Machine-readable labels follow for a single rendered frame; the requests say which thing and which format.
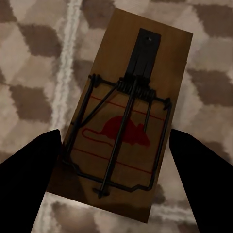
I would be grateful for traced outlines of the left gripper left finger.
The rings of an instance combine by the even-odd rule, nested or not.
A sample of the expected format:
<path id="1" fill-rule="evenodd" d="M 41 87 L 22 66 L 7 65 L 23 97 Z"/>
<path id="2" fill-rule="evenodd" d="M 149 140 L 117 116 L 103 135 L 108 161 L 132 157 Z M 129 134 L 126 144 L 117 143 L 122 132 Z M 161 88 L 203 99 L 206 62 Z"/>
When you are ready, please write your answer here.
<path id="1" fill-rule="evenodd" d="M 0 164 L 0 233 L 31 233 L 61 146 L 52 130 Z"/>

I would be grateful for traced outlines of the mousetrap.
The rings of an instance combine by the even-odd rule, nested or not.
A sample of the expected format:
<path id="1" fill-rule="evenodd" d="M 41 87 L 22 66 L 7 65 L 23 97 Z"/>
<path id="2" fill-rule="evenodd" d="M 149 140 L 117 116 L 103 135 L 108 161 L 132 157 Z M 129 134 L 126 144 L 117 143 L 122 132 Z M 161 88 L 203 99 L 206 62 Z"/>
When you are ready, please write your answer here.
<path id="1" fill-rule="evenodd" d="M 192 37 L 114 8 L 46 192 L 148 223 Z"/>

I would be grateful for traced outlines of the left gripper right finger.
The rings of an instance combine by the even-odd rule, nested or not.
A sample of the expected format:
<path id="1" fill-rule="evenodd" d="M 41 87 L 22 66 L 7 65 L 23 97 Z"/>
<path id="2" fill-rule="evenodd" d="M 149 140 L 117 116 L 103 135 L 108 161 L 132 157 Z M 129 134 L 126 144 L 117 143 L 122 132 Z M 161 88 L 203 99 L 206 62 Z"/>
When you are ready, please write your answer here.
<path id="1" fill-rule="evenodd" d="M 233 166 L 176 129 L 169 147 L 200 233 L 233 233 Z"/>

